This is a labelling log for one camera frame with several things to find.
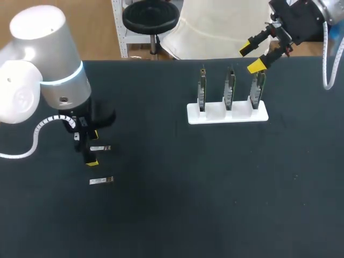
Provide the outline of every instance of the black table surface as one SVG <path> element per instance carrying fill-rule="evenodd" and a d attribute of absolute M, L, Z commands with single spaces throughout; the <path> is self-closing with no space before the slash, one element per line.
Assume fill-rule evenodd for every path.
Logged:
<path fill-rule="evenodd" d="M 57 121 L 31 157 L 1 159 L 0 257 L 343 257 L 344 67 L 325 91 L 321 58 L 282 59 L 267 72 L 268 122 L 189 125 L 202 65 L 208 102 L 231 65 L 245 100 L 250 62 L 85 62 L 93 97 L 116 106 L 94 142 L 113 151 L 87 167 Z M 0 152 L 28 150 L 53 114 L 42 99 L 1 124 Z"/>

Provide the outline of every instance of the white cable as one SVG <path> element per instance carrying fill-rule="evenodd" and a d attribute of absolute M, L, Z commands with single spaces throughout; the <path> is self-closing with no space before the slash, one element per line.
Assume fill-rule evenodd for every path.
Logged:
<path fill-rule="evenodd" d="M 327 22 L 323 23 L 324 26 L 324 50 L 322 53 L 322 83 L 324 84 L 325 90 L 329 90 L 334 85 L 335 77 L 337 75 L 337 70 L 339 66 L 340 59 L 342 57 L 344 51 L 344 38 L 339 46 L 337 55 L 335 56 L 331 79 L 329 80 L 329 84 L 327 84 L 327 46 L 328 46 L 328 29 L 327 29 Z"/>
<path fill-rule="evenodd" d="M 7 154 L 2 154 L 0 153 L 0 157 L 3 157 L 5 159 L 23 159 L 25 157 L 29 157 L 32 153 L 34 153 L 34 151 L 37 149 L 37 145 L 38 145 L 38 135 L 39 135 L 39 131 L 41 130 L 41 128 L 48 124 L 51 121 L 55 121 L 55 120 L 65 120 L 69 123 L 71 128 L 75 128 L 75 122 L 73 119 L 71 119 L 70 117 L 67 116 L 52 116 L 52 117 L 48 117 L 46 119 L 44 119 L 43 121 L 41 121 L 35 128 L 34 133 L 33 133 L 33 144 L 31 149 L 24 154 L 20 154 L 20 155 L 7 155 Z"/>

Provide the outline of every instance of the black stool seat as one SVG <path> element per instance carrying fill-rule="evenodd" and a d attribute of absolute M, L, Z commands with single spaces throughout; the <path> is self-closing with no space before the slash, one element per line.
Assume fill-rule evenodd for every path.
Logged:
<path fill-rule="evenodd" d="M 123 12 L 124 26 L 145 35 L 165 33 L 177 25 L 178 19 L 178 8 L 165 1 L 139 1 Z"/>

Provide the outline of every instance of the white holder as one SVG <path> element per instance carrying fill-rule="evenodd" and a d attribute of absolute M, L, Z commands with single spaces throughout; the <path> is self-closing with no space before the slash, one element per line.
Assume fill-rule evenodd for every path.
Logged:
<path fill-rule="evenodd" d="M 258 122 L 269 119 L 264 102 L 260 101 L 258 109 L 253 109 L 249 97 L 246 101 L 234 101 L 231 111 L 226 110 L 224 98 L 222 102 L 205 103 L 205 112 L 200 112 L 198 99 L 197 103 L 188 104 L 187 110 L 191 125 Z"/>

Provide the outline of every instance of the white drape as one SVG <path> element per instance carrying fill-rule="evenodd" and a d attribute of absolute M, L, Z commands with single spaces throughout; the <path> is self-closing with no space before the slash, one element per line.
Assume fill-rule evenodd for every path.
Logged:
<path fill-rule="evenodd" d="M 239 50 L 270 21 L 269 0 L 184 0 L 180 20 L 162 41 L 177 59 L 241 57 Z M 258 57 L 266 40 L 248 55 Z"/>

